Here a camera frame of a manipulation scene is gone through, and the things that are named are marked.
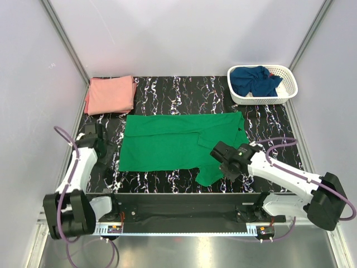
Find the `pink towel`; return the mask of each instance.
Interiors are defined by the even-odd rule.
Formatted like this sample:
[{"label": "pink towel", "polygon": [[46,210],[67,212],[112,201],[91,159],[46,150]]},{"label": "pink towel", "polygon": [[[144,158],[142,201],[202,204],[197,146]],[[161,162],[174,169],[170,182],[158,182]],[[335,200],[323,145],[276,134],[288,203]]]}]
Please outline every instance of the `pink towel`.
[{"label": "pink towel", "polygon": [[84,113],[128,113],[133,109],[136,83],[132,76],[92,78],[85,97]]}]

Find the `white wall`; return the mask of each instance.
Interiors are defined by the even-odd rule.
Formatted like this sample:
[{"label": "white wall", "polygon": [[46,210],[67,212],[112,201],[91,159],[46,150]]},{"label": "white wall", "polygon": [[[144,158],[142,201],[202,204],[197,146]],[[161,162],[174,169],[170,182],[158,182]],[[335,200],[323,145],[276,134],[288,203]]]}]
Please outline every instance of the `white wall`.
[{"label": "white wall", "polygon": [[85,84],[38,0],[0,1],[0,267],[24,267]]},{"label": "white wall", "polygon": [[91,76],[288,66],[323,0],[51,0]]},{"label": "white wall", "polygon": [[[297,65],[293,100],[313,165],[336,174],[357,205],[357,1],[335,1]],[[345,208],[344,216],[350,215]],[[342,229],[357,264],[357,219]]]}]

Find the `stainless steel floor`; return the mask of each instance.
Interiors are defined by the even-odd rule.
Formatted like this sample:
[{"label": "stainless steel floor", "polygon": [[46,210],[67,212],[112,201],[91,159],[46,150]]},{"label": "stainless steel floor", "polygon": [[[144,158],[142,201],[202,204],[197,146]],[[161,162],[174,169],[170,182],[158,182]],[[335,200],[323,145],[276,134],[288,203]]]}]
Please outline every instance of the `stainless steel floor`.
[{"label": "stainless steel floor", "polygon": [[[276,237],[286,231],[286,226],[277,227]],[[98,238],[81,238],[70,246],[70,252],[93,239]],[[276,243],[245,243],[227,237],[120,237],[115,244],[120,252],[118,267],[125,268],[337,267],[327,233],[313,226],[298,226],[289,238]],[[75,254],[73,260],[80,268],[101,268],[106,267],[111,253],[110,245],[96,241]],[[40,267],[70,268],[65,256],[64,242],[49,237]]]}]

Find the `white basket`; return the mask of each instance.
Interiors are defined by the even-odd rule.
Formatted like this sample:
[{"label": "white basket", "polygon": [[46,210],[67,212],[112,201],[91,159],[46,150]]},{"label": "white basket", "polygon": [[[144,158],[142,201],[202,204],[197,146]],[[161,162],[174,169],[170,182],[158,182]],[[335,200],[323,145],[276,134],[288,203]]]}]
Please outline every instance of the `white basket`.
[{"label": "white basket", "polygon": [[[277,87],[277,97],[242,97],[233,91],[230,83],[230,73],[237,67],[257,67],[263,66],[267,68],[272,74],[280,76],[283,80]],[[265,104],[282,104],[287,102],[288,99],[297,94],[297,84],[292,72],[282,65],[237,65],[228,70],[227,73],[228,86],[230,95],[235,103],[239,105],[265,105]],[[279,92],[286,92],[288,96],[279,97]]]}]

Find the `cable connector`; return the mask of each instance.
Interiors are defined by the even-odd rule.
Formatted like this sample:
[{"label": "cable connector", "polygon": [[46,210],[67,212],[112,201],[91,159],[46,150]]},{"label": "cable connector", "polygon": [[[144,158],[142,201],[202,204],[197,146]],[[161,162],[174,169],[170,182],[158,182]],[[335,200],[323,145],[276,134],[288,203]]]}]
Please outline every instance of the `cable connector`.
[{"label": "cable connector", "polygon": [[85,135],[84,133],[79,133],[76,138],[76,141],[79,141],[84,135]]}]

